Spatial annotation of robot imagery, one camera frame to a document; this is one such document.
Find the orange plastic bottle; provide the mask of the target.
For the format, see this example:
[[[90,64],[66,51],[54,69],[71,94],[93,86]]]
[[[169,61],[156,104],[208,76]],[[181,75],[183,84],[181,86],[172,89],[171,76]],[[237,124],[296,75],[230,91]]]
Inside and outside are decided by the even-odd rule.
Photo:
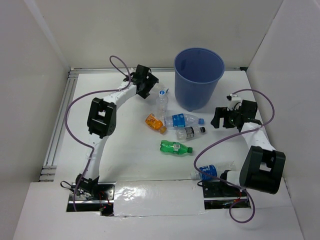
[[[145,123],[153,130],[164,134],[167,128],[164,126],[163,122],[155,117],[153,113],[149,114],[145,119]]]

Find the black label clear bottle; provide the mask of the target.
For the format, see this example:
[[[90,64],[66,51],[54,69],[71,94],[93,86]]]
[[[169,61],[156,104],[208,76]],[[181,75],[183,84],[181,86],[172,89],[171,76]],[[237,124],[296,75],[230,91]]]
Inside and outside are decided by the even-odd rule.
[[[196,139],[202,136],[206,132],[206,128],[203,126],[188,126],[180,128],[176,131],[176,137],[180,141]]]

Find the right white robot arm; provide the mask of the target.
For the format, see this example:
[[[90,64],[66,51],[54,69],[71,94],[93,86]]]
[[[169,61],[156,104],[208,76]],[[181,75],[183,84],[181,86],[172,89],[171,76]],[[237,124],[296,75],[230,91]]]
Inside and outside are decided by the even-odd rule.
[[[236,185],[268,194],[279,190],[286,156],[277,151],[261,129],[262,122],[256,119],[258,104],[255,101],[242,100],[233,94],[227,97],[229,105],[217,107],[210,124],[218,129],[220,119],[226,129],[237,128],[249,148],[240,171],[225,170],[220,177],[218,190],[223,196],[230,196]]]

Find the large clear plastic bottle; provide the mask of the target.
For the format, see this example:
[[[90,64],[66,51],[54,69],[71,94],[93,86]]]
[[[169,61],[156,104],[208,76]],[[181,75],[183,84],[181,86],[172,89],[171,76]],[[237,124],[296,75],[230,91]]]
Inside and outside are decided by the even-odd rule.
[[[162,83],[156,83],[151,89],[151,92],[157,96],[166,96],[168,91],[169,88],[164,86]]]

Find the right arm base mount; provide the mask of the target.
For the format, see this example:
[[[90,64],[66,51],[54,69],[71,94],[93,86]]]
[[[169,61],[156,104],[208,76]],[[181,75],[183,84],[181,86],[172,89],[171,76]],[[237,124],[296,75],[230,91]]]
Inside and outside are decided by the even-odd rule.
[[[228,209],[233,203],[233,208],[251,207],[247,194],[236,187],[220,181],[199,181],[197,185],[202,189],[205,210]]]

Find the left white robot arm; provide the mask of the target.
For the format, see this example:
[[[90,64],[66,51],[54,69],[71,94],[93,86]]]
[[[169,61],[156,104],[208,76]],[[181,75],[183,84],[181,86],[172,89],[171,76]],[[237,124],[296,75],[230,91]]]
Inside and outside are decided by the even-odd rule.
[[[91,101],[87,127],[88,145],[93,147],[87,154],[87,163],[76,178],[77,195],[92,200],[99,193],[99,169],[105,144],[116,129],[117,110],[130,98],[139,95],[146,99],[151,89],[159,82],[149,67],[137,65],[119,88],[109,95]]]

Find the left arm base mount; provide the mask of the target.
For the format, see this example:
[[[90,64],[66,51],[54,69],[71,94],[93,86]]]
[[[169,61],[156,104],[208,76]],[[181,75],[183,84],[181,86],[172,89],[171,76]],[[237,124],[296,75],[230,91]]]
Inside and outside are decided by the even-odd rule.
[[[60,186],[69,191],[66,211],[75,212],[97,212],[101,216],[114,216],[114,194],[115,182],[100,182],[97,185],[97,192],[94,196],[84,196],[78,193],[74,200],[75,183],[70,184],[66,181],[61,181]]]

